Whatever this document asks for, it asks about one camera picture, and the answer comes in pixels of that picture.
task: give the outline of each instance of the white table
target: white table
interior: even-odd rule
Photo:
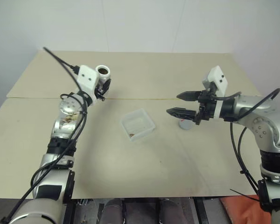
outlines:
[[[202,121],[185,131],[178,126],[178,119],[166,113],[176,106],[197,110],[197,102],[169,98],[186,90],[202,90],[201,80],[217,64],[228,79],[228,94],[239,90],[258,94],[230,55],[57,54],[72,64],[94,67],[104,63],[112,73],[110,99],[89,108],[77,143],[73,198],[234,195],[229,188],[253,194],[239,174],[228,123]],[[40,52],[8,94],[0,108],[1,198],[20,198],[29,187],[47,150],[58,115],[58,96],[72,90],[74,85],[67,74]],[[139,108],[147,111],[156,129],[130,142],[119,121]],[[235,136],[241,129],[235,125]],[[254,178],[260,178],[259,149],[250,132],[244,137],[242,154]]]

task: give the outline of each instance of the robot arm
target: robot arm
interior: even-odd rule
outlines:
[[[243,96],[240,92],[224,97],[227,82],[217,66],[203,81],[206,90],[187,91],[177,97],[186,101],[198,101],[199,111],[172,108],[167,112],[180,119],[189,119],[200,124],[201,120],[222,118],[224,121],[241,124],[251,130],[260,149],[260,171],[264,178],[258,182],[261,208],[271,212],[272,223],[280,223],[280,111],[268,97],[255,109],[261,97]],[[274,98],[280,90],[270,94]]]
[[[76,73],[80,90],[61,95],[60,112],[53,125],[48,150],[31,180],[31,186],[60,156],[61,159],[33,189],[34,199],[25,203],[10,221],[3,219],[1,223],[61,223],[63,204],[71,199],[74,188],[75,172],[71,168],[84,108],[96,104],[98,99],[104,101],[111,82],[110,70],[104,65],[95,70],[82,65]]]

